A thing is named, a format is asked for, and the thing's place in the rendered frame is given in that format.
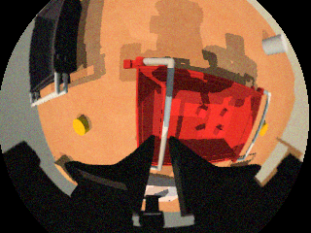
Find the red plastic tray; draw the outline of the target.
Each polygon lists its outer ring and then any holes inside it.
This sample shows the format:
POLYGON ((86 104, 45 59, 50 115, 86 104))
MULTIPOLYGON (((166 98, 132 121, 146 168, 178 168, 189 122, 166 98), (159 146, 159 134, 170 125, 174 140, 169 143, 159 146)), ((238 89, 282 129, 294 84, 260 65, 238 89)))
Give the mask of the red plastic tray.
MULTIPOLYGON (((145 57, 124 59, 124 69, 136 69, 136 144, 137 148, 155 135, 155 158, 158 166, 160 133, 162 133, 164 94, 166 94, 167 66, 145 66, 145 57)), ((175 69, 175 67, 174 67, 175 69)), ((248 143, 250 131, 256 124, 264 90, 188 69, 175 69, 170 120, 163 166, 171 166, 168 139, 175 136, 180 143, 210 163, 227 160, 236 162, 240 151, 248 143), (196 116, 198 108, 206 110, 206 117, 196 116), (219 114, 229 113, 227 120, 219 114), (202 125, 205 136, 195 136, 194 127, 202 125), (215 136, 214 128, 225 130, 215 136)))

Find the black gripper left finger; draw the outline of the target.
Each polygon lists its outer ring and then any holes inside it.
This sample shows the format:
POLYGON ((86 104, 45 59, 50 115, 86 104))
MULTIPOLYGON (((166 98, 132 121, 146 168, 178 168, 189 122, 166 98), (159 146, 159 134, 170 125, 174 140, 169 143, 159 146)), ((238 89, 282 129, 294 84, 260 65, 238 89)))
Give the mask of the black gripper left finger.
POLYGON ((90 189, 123 199, 130 211, 140 217, 145 187, 155 158, 156 135, 151 135, 132 154, 116 164, 88 164, 70 160, 63 164, 71 178, 90 189))

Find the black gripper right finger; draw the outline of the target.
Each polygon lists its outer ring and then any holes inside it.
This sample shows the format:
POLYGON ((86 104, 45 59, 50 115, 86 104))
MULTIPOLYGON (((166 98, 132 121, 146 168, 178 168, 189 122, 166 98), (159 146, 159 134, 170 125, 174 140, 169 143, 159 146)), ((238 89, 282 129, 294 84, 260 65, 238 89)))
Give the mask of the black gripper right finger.
POLYGON ((168 139, 168 147, 182 217, 193 215, 194 210, 205 206, 219 191, 255 178, 261 168, 260 164, 254 163, 245 167, 214 166, 175 136, 168 139))

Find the yellow short cylinder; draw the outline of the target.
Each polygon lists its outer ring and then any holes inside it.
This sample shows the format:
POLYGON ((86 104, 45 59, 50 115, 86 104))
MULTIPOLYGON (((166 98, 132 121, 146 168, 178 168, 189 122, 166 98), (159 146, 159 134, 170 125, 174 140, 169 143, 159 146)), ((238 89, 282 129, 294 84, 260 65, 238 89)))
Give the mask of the yellow short cylinder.
POLYGON ((84 117, 78 117, 78 119, 74 119, 73 127, 75 131, 77 131, 78 135, 85 135, 89 131, 88 121, 84 117))
POLYGON ((263 136, 264 133, 267 132, 267 123, 263 124, 263 127, 260 129, 260 135, 263 136))

